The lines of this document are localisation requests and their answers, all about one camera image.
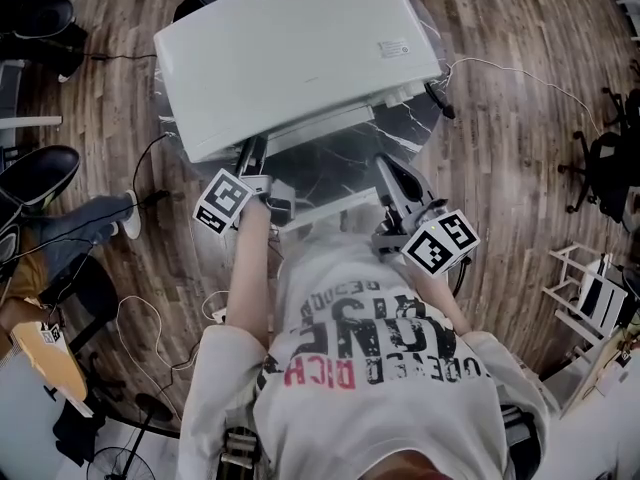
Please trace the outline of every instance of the black strap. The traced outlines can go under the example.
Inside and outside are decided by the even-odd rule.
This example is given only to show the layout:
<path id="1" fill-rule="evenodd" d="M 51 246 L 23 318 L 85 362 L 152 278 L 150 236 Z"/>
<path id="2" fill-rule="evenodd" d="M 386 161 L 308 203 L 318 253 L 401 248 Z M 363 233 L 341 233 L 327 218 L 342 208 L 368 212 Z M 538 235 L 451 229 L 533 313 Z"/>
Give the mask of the black strap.
<path id="1" fill-rule="evenodd" d="M 516 480 L 530 480 L 540 467 L 542 450 L 534 418 L 514 405 L 503 405 L 502 418 Z"/>

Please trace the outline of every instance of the white shoe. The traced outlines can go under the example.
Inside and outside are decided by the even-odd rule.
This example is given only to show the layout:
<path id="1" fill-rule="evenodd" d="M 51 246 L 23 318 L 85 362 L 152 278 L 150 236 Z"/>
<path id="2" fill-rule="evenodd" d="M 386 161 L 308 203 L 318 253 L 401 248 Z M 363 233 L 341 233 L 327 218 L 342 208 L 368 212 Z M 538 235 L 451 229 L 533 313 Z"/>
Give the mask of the white shoe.
<path id="1" fill-rule="evenodd" d="M 127 194 L 131 197 L 131 201 L 133 204 L 138 203 L 138 199 L 136 198 L 136 194 L 133 190 L 127 190 Z M 127 234 L 131 240 L 135 240 L 140 236 L 140 231 L 142 230 L 142 221 L 140 220 L 140 210 L 138 206 L 134 206 L 132 208 L 133 212 L 131 213 L 131 217 L 127 220 L 121 220 L 122 227 L 124 232 Z"/>

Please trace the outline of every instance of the black marble tabletop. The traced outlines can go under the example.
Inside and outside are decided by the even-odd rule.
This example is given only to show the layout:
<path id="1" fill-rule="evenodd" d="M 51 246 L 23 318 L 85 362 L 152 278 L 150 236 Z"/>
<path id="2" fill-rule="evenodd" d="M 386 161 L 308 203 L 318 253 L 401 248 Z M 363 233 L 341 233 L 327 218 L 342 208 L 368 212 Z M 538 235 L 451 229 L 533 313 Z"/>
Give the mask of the black marble tabletop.
<path id="1" fill-rule="evenodd" d="M 441 62 L 442 71 L 446 73 L 442 41 L 435 24 L 419 0 L 411 2 Z M 433 87 L 439 96 L 444 96 L 441 86 L 436 84 Z M 204 181 L 210 181 L 220 168 L 234 172 L 242 143 L 219 151 L 210 161 L 189 162 L 179 139 L 159 67 L 155 73 L 155 99 L 161 130 L 171 137 L 178 154 Z M 298 214 L 371 189 L 374 186 L 373 157 L 385 152 L 411 161 L 429 140 L 441 114 L 427 94 L 392 108 L 386 105 L 374 107 L 373 113 L 374 121 L 314 139 L 267 158 L 263 173 L 296 190 Z"/>

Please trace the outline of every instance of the white printer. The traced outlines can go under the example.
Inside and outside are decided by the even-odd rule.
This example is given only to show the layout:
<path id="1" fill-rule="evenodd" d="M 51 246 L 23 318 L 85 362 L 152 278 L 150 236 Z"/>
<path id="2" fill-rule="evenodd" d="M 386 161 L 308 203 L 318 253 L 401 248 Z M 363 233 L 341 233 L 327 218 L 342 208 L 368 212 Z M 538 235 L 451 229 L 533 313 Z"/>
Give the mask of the white printer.
<path id="1" fill-rule="evenodd" d="M 409 0 L 218 0 L 154 39 L 192 162 L 255 135 L 274 154 L 371 120 L 441 74 Z"/>

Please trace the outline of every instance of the orange object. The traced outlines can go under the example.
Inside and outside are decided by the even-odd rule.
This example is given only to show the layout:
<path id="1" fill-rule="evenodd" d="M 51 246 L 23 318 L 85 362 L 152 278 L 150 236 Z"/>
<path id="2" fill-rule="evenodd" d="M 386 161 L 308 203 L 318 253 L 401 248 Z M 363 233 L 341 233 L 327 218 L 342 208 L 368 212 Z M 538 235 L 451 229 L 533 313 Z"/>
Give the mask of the orange object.
<path id="1" fill-rule="evenodd" d="M 75 357 L 66 343 L 45 343 L 40 334 L 40 325 L 40 322 L 18 324 L 13 329 L 13 335 L 29 357 L 31 366 L 38 370 L 51 386 L 82 402 L 87 398 L 87 384 Z"/>

